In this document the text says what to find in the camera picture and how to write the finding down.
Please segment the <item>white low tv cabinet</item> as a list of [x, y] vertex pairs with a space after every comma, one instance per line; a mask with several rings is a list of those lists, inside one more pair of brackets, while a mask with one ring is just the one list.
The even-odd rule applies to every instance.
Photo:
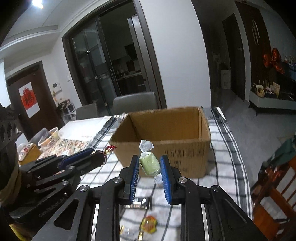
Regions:
[[295, 114], [295, 101], [259, 97], [250, 91], [249, 108], [253, 108], [256, 115], [260, 113]]

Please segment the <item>dark red snack packet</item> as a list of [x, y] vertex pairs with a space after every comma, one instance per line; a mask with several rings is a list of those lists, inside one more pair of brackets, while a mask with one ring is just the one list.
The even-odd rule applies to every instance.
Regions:
[[116, 146], [114, 145], [108, 145], [104, 148], [103, 152], [105, 155], [111, 154], [116, 149]]

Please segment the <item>clear plastic bowl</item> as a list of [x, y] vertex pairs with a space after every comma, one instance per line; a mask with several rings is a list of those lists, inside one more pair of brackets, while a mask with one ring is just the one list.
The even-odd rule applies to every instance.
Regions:
[[56, 142], [59, 141], [61, 134], [59, 132], [58, 127], [51, 129], [50, 131], [46, 132], [38, 142], [38, 146], [46, 151], [49, 148], [53, 147]]

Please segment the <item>pale green candy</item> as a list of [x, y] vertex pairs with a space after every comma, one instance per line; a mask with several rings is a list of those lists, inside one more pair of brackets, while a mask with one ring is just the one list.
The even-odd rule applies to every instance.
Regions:
[[153, 143], [147, 140], [141, 140], [139, 149], [141, 151], [139, 162], [144, 173], [149, 177], [153, 177], [156, 185], [162, 185], [161, 166], [152, 152], [154, 149]]

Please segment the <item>dark green cloth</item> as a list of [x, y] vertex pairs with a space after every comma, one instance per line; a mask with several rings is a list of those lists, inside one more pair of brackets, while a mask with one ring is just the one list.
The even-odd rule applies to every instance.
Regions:
[[289, 162], [295, 156], [295, 138], [286, 140], [265, 162], [262, 163], [261, 170], [275, 168]]

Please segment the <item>brown cardboard box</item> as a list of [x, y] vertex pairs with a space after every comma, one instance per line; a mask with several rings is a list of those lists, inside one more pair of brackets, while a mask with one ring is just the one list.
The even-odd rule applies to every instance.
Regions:
[[171, 166], [187, 178], [206, 174], [211, 134], [201, 107], [157, 109], [129, 113], [109, 143], [122, 166], [140, 155], [140, 141], [150, 141], [152, 153], [159, 159], [167, 155]]

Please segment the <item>floral patterned mat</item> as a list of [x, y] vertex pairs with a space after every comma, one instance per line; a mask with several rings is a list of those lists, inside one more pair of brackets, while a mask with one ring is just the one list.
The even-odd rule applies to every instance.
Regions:
[[60, 138], [60, 140], [56, 142], [55, 145], [53, 145], [48, 150], [43, 151], [38, 157], [38, 160], [52, 155], [71, 156], [72, 154], [86, 149], [88, 147], [88, 144], [89, 142]]

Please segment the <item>grey dining chair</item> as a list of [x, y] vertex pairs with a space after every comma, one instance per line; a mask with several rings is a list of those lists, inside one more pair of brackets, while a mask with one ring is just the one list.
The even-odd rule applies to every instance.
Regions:
[[98, 117], [99, 113], [95, 103], [84, 105], [76, 109], [76, 120], [78, 121]]
[[158, 109], [157, 97], [153, 91], [139, 92], [116, 97], [113, 100], [114, 114]]

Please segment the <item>red-brown wooden chair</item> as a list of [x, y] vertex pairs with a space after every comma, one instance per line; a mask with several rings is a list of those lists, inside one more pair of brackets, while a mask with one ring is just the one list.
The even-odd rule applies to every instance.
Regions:
[[251, 197], [253, 221], [268, 240], [295, 240], [295, 158], [260, 171]]

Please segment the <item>white yellow small sachet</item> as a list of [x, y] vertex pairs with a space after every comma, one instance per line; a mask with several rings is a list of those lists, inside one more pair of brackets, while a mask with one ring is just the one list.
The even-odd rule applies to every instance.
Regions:
[[152, 206], [151, 197], [136, 197], [132, 204], [123, 205], [123, 208], [126, 209], [141, 209], [141, 210], [150, 210]]

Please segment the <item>dark glass sliding door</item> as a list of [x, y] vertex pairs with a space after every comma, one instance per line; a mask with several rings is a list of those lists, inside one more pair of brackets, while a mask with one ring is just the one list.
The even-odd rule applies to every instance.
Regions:
[[153, 92], [158, 108], [167, 103], [156, 54], [139, 1], [107, 1], [62, 37], [66, 61], [84, 108], [113, 115], [113, 101]]

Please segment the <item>yellow orange candy pack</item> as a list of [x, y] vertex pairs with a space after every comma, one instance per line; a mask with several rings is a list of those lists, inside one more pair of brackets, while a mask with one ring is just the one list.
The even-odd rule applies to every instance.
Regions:
[[141, 224], [140, 224], [140, 230], [149, 234], [156, 232], [156, 226], [157, 226], [157, 220], [155, 217], [149, 215], [146, 216]]

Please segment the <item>white shelf rack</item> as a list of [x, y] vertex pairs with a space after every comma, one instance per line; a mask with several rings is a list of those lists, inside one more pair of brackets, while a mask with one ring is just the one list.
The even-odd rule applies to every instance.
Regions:
[[65, 124], [76, 120], [76, 108], [70, 99], [58, 103], [57, 112]]

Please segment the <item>red balloons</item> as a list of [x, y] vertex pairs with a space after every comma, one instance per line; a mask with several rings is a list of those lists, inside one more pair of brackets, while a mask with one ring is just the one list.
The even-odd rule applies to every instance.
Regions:
[[280, 74], [284, 74], [285, 70], [282, 66], [281, 55], [277, 48], [273, 48], [271, 54], [263, 54], [263, 64], [266, 68], [273, 66]]

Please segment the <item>red fu door poster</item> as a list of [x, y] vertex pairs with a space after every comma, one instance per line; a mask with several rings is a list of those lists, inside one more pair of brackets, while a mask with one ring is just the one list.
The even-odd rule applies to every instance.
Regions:
[[29, 82], [18, 89], [22, 105], [27, 113], [28, 118], [31, 118], [41, 109], [35, 96], [32, 84]]

